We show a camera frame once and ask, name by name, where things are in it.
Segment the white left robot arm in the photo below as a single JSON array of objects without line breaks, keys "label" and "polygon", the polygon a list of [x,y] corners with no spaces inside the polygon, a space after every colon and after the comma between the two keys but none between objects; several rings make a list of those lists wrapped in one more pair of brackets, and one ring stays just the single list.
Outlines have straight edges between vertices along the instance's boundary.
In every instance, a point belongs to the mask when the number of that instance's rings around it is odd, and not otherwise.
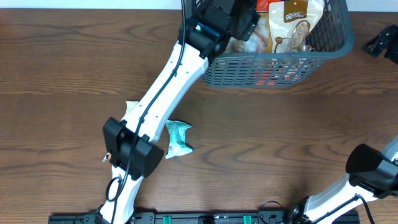
[{"label": "white left robot arm", "polygon": [[255,1],[202,1],[191,16],[182,9],[177,42],[159,76],[121,120],[103,126],[112,179],[99,210],[102,223],[131,219],[143,179],[164,155],[156,143],[173,110],[229,40],[248,40],[258,20]]}]

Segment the beige Paritree dried food bag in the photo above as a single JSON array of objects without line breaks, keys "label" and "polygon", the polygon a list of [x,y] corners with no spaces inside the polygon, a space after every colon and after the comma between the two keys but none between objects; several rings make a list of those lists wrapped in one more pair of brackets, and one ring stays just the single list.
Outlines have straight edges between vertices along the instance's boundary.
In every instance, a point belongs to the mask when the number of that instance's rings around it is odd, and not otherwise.
[{"label": "beige Paritree dried food bag", "polygon": [[[128,115],[129,113],[131,113],[131,111],[134,109],[134,107],[136,107],[137,104],[138,101],[126,101],[126,111],[124,115]],[[110,159],[111,159],[111,153],[107,152],[103,157],[102,162],[107,162]]]}]

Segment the beige Paritree snack bag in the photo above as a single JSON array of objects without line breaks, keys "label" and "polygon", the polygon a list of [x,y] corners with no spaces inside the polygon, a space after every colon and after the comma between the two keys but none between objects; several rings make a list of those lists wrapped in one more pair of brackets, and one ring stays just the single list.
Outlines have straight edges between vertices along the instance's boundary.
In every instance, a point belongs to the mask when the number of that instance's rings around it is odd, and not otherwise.
[{"label": "beige Paritree snack bag", "polygon": [[307,35],[323,15],[323,0],[277,1],[269,4],[272,53],[302,51]]}]

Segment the spaghetti packet orange and tan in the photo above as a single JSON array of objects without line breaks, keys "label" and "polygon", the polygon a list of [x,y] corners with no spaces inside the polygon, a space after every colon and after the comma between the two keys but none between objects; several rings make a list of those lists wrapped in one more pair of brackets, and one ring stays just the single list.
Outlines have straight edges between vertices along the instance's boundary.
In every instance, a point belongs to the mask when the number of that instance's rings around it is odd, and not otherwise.
[{"label": "spaghetti packet orange and tan", "polygon": [[257,0],[256,11],[260,15],[258,22],[259,28],[269,30],[269,6],[274,2],[281,2],[282,0]]}]

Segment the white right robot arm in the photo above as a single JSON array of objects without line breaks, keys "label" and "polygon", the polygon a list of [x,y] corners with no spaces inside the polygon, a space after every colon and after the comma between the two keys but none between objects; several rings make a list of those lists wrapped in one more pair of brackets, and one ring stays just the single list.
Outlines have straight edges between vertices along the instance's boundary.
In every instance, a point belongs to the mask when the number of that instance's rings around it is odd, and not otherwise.
[{"label": "white right robot arm", "polygon": [[289,212],[284,223],[333,223],[358,205],[364,205],[374,223],[368,202],[397,197],[397,138],[382,151],[360,144],[345,167],[345,175],[319,194],[305,197]]}]

